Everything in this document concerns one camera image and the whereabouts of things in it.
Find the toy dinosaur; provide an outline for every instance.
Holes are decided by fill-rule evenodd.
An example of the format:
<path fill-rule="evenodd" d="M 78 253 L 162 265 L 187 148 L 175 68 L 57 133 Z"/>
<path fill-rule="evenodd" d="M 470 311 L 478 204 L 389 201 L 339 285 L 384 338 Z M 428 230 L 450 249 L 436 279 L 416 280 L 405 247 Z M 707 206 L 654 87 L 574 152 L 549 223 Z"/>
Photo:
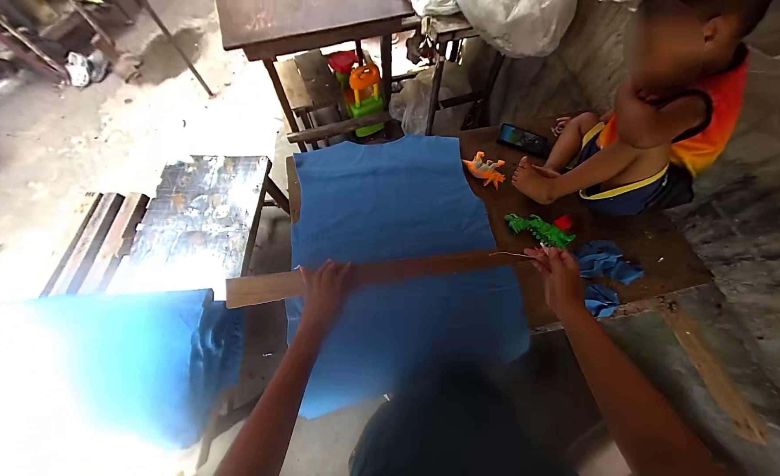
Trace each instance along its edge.
<path fill-rule="evenodd" d="M 488 160 L 485 163 L 484 153 L 479 152 L 475 155 L 474 159 L 464 160 L 464 164 L 466 164 L 466 168 L 469 170 L 469 173 L 472 174 L 472 176 L 478 177 L 480 179 L 486 179 L 484 181 L 484 186 L 487 186 L 487 184 L 492 182 L 492 184 L 496 187 L 496 190 L 498 190 L 498 185 L 504 181 L 504 174 L 500 174 L 496 171 L 497 167 L 504 165 L 503 160 L 499 160 L 498 162 Z"/>
<path fill-rule="evenodd" d="M 546 246 L 566 249 L 566 244 L 575 239 L 574 234 L 564 233 L 563 230 L 551 223 L 547 223 L 537 215 L 532 215 L 530 219 L 524 219 L 515 213 L 511 213 L 510 215 L 505 215 L 504 219 L 508 221 L 508 226 L 514 233 L 530 231 L 534 238 Z"/>

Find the blue shorts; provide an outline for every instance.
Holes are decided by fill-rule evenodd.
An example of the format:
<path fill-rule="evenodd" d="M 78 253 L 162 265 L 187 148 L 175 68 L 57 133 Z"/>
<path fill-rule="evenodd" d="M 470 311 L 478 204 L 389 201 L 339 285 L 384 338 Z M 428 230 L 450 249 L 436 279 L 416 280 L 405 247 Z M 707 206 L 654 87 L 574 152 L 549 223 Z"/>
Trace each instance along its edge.
<path fill-rule="evenodd" d="M 584 136 L 576 167 L 601 150 L 596 140 L 603 128 L 604 123 L 596 124 Z M 677 207 L 692 201 L 693 195 L 692 176 L 686 169 L 674 164 L 633 184 L 610 190 L 602 190 L 601 184 L 598 184 L 579 192 L 580 200 L 587 208 L 614 217 Z"/>

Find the orange toy dinosaur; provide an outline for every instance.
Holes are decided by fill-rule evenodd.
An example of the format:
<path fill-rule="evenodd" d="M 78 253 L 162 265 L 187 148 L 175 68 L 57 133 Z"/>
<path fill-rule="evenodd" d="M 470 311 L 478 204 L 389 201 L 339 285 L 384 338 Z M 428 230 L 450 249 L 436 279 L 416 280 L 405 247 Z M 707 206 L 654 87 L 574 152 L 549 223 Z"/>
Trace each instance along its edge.
<path fill-rule="evenodd" d="M 498 185 L 504 181 L 504 174 L 500 174 L 496 171 L 497 167 L 504 165 L 503 160 L 499 160 L 495 163 L 491 160 L 488 160 L 485 163 L 484 153 L 479 152 L 475 155 L 474 159 L 464 160 L 464 164 L 466 164 L 466 168 L 469 170 L 470 174 L 480 179 L 486 179 L 484 181 L 484 186 L 487 186 L 487 184 L 492 182 L 492 184 L 496 187 L 496 190 L 498 190 Z"/>

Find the blue fabric scrap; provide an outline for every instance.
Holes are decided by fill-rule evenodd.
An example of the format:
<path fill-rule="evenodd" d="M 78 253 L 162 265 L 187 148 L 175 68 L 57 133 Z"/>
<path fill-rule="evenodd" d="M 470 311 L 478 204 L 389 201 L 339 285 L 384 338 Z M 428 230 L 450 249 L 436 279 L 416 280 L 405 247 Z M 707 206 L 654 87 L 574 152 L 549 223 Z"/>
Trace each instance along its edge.
<path fill-rule="evenodd" d="M 622 255 L 622 249 L 608 240 L 589 242 L 575 252 L 582 278 L 605 275 L 628 286 L 645 272 L 639 265 L 622 260 Z"/>
<path fill-rule="evenodd" d="M 584 304 L 596 319 L 609 318 L 619 307 L 619 295 L 605 285 L 587 285 Z"/>
<path fill-rule="evenodd" d="M 370 263 L 496 247 L 484 202 L 469 189 L 456 138 L 406 135 L 294 155 L 302 191 L 293 265 Z M 288 341 L 305 300 L 286 301 Z M 351 292 L 323 343 L 300 414 L 317 417 L 394 392 L 423 366 L 506 363 L 528 349 L 510 267 L 422 276 Z"/>
<path fill-rule="evenodd" d="M 187 448 L 238 380 L 243 313 L 210 289 L 48 297 L 4 312 L 63 349 L 58 371 L 74 410 L 97 431 Z"/>

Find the person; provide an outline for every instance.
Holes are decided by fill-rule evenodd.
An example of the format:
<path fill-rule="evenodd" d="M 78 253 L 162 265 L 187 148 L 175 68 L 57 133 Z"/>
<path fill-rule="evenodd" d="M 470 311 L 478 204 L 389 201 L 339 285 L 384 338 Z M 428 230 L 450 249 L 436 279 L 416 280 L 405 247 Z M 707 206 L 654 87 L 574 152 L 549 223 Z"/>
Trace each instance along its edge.
<path fill-rule="evenodd" d="M 561 118 L 563 132 L 545 164 L 523 157 L 513 185 L 541 204 L 577 191 L 588 208 L 612 216 L 692 201 L 693 178 L 736 126 L 748 71 L 742 38 L 770 2 L 645 0 L 633 68 L 617 88 L 613 112 L 607 120 L 593 113 Z"/>
<path fill-rule="evenodd" d="M 582 373 L 635 474 L 726 475 L 693 431 L 584 306 L 572 255 L 526 249 L 545 280 L 546 303 L 563 323 Z M 220 476 L 279 474 L 311 368 L 347 289 L 349 265 L 302 268 L 302 321 L 279 370 L 223 459 Z M 353 475 L 575 474 L 523 436 L 509 401 L 459 364 L 415 378 L 376 411 L 350 460 Z"/>

